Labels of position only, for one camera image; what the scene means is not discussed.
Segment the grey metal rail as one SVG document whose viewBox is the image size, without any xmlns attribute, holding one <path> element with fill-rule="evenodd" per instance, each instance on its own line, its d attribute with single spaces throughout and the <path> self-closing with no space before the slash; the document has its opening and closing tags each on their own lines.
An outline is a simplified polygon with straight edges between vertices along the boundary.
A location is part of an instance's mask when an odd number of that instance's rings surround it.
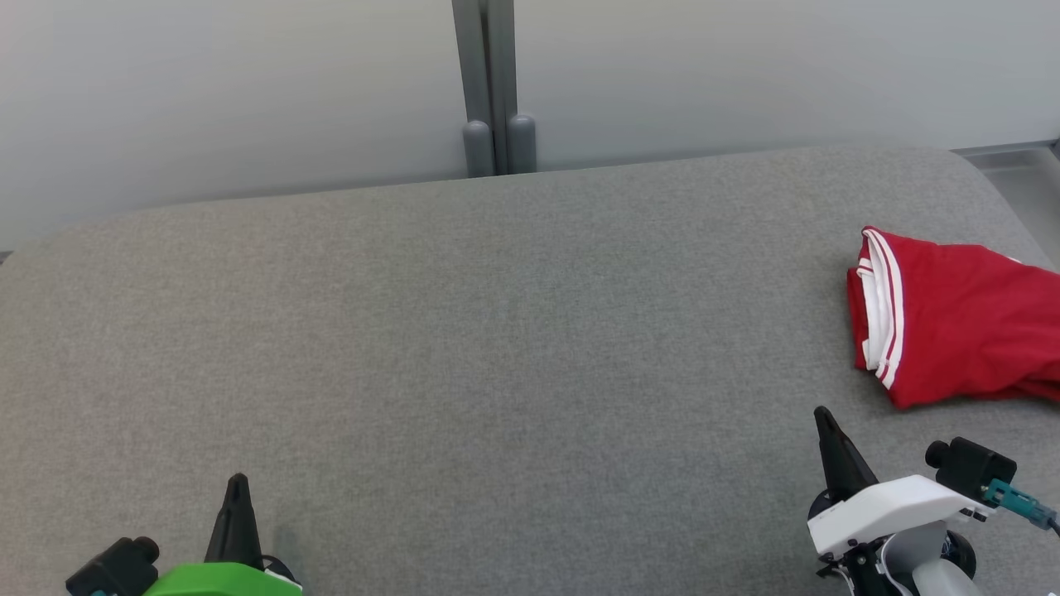
<svg viewBox="0 0 1060 596">
<path fill-rule="evenodd" d="M 1060 138 L 952 151 L 980 171 L 1022 169 L 1022 166 L 1048 169 L 1054 162 L 1060 163 Z"/>
</svg>

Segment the grey vertical metal post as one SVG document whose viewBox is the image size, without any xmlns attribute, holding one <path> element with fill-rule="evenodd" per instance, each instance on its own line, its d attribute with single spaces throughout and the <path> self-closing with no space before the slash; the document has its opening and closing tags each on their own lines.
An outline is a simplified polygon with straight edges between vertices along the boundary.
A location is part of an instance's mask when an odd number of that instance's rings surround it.
<svg viewBox="0 0 1060 596">
<path fill-rule="evenodd" d="M 496 175 L 508 173 L 508 120 L 518 110 L 514 0 L 450 0 L 466 122 L 488 123 Z"/>
</svg>

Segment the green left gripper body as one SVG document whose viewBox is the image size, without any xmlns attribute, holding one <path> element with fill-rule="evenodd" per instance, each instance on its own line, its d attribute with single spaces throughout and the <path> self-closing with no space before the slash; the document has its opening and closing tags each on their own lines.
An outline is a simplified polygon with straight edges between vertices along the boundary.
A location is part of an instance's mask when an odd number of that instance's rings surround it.
<svg viewBox="0 0 1060 596">
<path fill-rule="evenodd" d="M 178 565 L 143 596 L 304 596 L 304 589 L 280 559 L 262 557 L 258 567 L 236 562 Z"/>
</svg>

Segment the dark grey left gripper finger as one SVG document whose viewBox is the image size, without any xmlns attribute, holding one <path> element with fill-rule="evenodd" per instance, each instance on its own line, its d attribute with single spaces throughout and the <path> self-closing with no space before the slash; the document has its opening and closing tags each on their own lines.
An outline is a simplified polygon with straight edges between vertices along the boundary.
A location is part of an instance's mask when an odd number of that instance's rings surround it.
<svg viewBox="0 0 1060 596">
<path fill-rule="evenodd" d="M 236 555 L 238 562 L 254 569 L 264 569 L 263 554 L 246 475 L 236 475 Z"/>
<path fill-rule="evenodd" d="M 238 480 L 236 474 L 228 479 L 217 518 L 205 553 L 205 563 L 238 562 L 238 555 L 231 547 L 234 534 L 234 507 L 238 504 Z"/>
</svg>

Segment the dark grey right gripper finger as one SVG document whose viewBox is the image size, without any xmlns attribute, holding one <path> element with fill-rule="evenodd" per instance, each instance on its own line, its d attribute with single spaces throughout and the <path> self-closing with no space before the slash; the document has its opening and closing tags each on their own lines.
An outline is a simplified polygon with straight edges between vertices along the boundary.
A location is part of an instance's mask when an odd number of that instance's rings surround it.
<svg viewBox="0 0 1060 596">
<path fill-rule="evenodd" d="M 850 464 L 847 459 L 846 434 L 840 428 L 836 418 L 828 408 L 819 405 L 814 410 L 815 423 L 819 437 L 818 446 L 822 454 L 822 468 L 826 480 L 826 490 L 833 502 L 851 497 Z"/>
<path fill-rule="evenodd" d="M 859 492 L 879 483 L 845 431 L 833 430 L 833 492 Z"/>
</svg>

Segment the red jersey with dark print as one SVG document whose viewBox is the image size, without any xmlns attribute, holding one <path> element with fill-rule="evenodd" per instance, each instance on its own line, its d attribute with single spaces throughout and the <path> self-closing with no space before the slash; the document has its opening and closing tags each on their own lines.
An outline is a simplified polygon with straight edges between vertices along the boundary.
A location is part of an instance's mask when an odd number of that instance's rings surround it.
<svg viewBox="0 0 1060 596">
<path fill-rule="evenodd" d="M 1060 274 L 867 226 L 846 271 L 853 363 L 899 410 L 950 397 L 1060 403 Z"/>
</svg>

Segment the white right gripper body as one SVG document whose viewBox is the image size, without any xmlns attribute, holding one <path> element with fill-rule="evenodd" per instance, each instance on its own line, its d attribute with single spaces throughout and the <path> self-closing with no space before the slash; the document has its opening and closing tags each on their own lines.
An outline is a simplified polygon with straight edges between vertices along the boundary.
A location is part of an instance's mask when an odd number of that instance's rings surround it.
<svg viewBox="0 0 1060 596">
<path fill-rule="evenodd" d="M 850 596 L 984 596 L 957 563 L 950 524 L 984 521 L 988 508 L 942 484 L 911 475 L 878 483 L 807 520 L 824 567 L 845 581 Z"/>
</svg>

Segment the grey cylinder post cap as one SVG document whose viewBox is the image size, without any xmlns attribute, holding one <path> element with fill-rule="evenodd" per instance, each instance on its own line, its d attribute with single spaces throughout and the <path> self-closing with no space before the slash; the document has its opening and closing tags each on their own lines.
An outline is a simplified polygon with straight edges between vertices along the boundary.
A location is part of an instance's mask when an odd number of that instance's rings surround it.
<svg viewBox="0 0 1060 596">
<path fill-rule="evenodd" d="M 494 136 L 491 126 L 480 120 L 470 120 L 461 128 L 467 178 L 496 175 Z"/>
<path fill-rule="evenodd" d="M 537 172 L 537 129 L 530 113 L 514 113 L 507 124 L 508 173 Z"/>
</svg>

